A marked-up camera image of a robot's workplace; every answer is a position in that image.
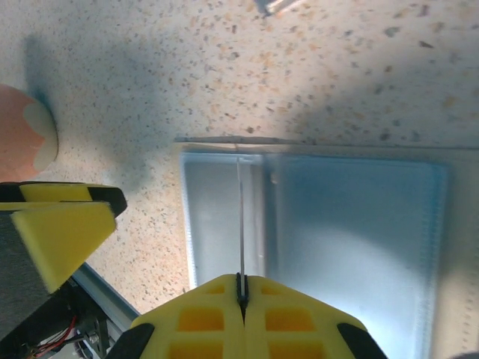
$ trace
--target red wire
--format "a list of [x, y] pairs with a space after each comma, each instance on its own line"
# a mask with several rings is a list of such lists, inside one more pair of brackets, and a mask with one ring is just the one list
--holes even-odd
[[52, 339], [50, 339], [48, 342], [46, 342], [45, 344], [39, 346], [42, 347], [42, 346], [49, 346], [51, 344], [53, 344], [54, 342], [58, 342], [64, 335], [65, 333], [67, 333], [67, 330], [68, 328], [66, 328], [64, 331], [62, 331], [61, 333], [58, 333], [57, 335], [55, 335]]
[[70, 326], [68, 327], [67, 331], [65, 334], [56, 342], [53, 343], [47, 343], [42, 345], [38, 350], [39, 353], [34, 354], [34, 358], [40, 358], [43, 357], [46, 353], [52, 351], [55, 348], [58, 348], [61, 346], [61, 344], [64, 343], [65, 340], [67, 340], [68, 336], [70, 335], [71, 331], [75, 328], [75, 322], [76, 322], [76, 316], [73, 317], [72, 322], [70, 323]]

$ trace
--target metal rod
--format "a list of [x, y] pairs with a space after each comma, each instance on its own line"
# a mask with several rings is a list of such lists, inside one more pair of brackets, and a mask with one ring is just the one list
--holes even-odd
[[243, 195], [240, 158], [237, 157], [237, 176], [239, 183], [239, 255], [240, 255], [240, 276], [241, 276], [241, 296], [245, 296], [245, 234], [244, 234], [244, 215], [243, 215]]
[[84, 263], [73, 274], [73, 279], [102, 308], [110, 320], [120, 329], [127, 331], [139, 314], [88, 264]]
[[266, 5], [266, 10], [269, 14], [280, 13], [284, 10], [290, 9], [299, 5], [302, 0], [275, 0]]

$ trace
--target square cutout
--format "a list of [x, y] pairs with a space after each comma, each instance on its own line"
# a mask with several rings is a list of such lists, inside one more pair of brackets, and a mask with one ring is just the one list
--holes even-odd
[[214, 286], [208, 289], [207, 294], [223, 294], [225, 292], [225, 286]]
[[261, 287], [261, 294], [264, 295], [280, 295], [281, 293], [274, 288], [271, 288], [270, 286], [262, 286]]
[[325, 359], [321, 343], [271, 342], [268, 343], [269, 359]]
[[218, 308], [186, 308], [180, 314], [177, 331], [222, 331], [223, 312]]
[[267, 331], [314, 331], [309, 310], [303, 308], [275, 308], [266, 310]]
[[181, 342], [170, 345], [169, 359], [222, 359], [221, 342]]

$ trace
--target thin wire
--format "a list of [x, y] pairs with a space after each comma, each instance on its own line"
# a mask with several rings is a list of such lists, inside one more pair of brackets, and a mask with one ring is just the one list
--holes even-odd
[[239, 183], [239, 255], [240, 255], [240, 286], [241, 296], [245, 296], [245, 234], [244, 234], [244, 217], [243, 217], [243, 197], [242, 197], [242, 178], [240, 169], [240, 158], [237, 157], [237, 176]]
[[67, 340], [71, 331], [75, 328], [75, 323], [76, 323], [76, 316], [73, 317], [72, 322], [70, 323], [70, 326], [63, 333], [63, 335], [60, 337], [60, 339], [56, 340], [53, 343], [48, 342], [48, 343], [43, 344], [43, 345], [39, 346], [38, 348], [34, 349], [32, 351], [32, 353], [30, 354], [30, 356], [28, 357], [28, 359], [43, 357], [46, 353], [52, 351], [55, 348], [58, 348], [59, 346], [62, 346], [65, 343], [65, 341]]
[[64, 329], [63, 331], [55, 335], [52, 339], [50, 339], [48, 342], [46, 342], [43, 345], [46, 346], [46, 345], [53, 344], [54, 342], [58, 342], [65, 335], [65, 333], [67, 333], [67, 330], [68, 328]]

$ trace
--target speckled floor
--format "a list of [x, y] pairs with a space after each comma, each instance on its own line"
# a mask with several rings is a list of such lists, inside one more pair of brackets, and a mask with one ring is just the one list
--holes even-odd
[[89, 263], [141, 312], [187, 290], [175, 138], [477, 147], [478, 0], [3, 0], [0, 82], [43, 100], [43, 179], [119, 185]]

